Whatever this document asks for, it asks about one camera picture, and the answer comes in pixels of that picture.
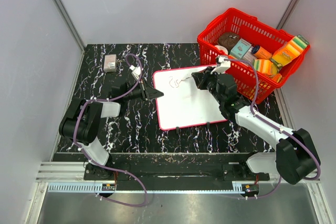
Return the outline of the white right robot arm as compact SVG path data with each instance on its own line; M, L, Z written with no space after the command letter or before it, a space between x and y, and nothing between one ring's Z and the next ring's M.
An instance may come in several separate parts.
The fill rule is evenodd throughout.
M311 135L304 129L293 130L260 114L237 94L233 76L215 73L207 67L191 74L200 90L207 90L219 104L221 115L248 129L268 143L273 153L255 153L239 166L239 175L250 180L259 173L278 174L286 182L295 185L309 174L321 174L321 162Z

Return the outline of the pink framed whiteboard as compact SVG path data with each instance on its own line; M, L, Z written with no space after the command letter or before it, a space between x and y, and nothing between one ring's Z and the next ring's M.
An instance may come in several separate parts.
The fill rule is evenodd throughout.
M164 93L164 96L156 99L161 130L227 121L220 113L218 102L207 90L198 89L193 78L181 81L205 68L168 69L153 74L154 88Z

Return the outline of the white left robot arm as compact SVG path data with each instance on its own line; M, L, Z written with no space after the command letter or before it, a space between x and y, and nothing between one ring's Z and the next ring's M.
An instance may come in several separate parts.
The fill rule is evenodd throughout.
M112 177L114 168L111 158L98 139L98 129L103 118L117 118L125 114L128 102L134 99L144 101L157 99L164 93L153 88L145 81L133 85L127 82L119 87L112 87L106 100L72 99L59 124L59 134L74 142L88 155L90 163L96 166L96 174L101 179Z

